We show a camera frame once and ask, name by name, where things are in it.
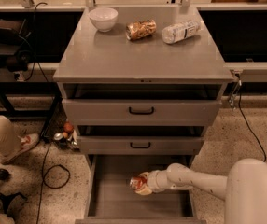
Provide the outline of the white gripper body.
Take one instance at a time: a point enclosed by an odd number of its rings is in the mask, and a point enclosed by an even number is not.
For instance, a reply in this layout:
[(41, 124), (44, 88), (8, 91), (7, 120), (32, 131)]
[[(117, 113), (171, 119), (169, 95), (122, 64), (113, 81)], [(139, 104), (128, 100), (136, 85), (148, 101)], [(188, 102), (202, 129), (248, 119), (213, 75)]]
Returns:
[(159, 170), (149, 172), (147, 185), (148, 188), (154, 193), (159, 193), (167, 190), (169, 188), (167, 173), (165, 171)]

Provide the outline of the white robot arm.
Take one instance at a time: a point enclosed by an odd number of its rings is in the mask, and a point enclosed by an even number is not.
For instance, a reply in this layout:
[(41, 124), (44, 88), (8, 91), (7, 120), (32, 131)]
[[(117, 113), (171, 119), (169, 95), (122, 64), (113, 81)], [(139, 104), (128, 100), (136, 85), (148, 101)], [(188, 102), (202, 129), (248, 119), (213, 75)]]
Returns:
[(195, 187), (225, 202), (225, 224), (267, 224), (267, 163), (239, 160), (226, 176), (195, 172), (179, 163), (130, 181), (139, 195)]

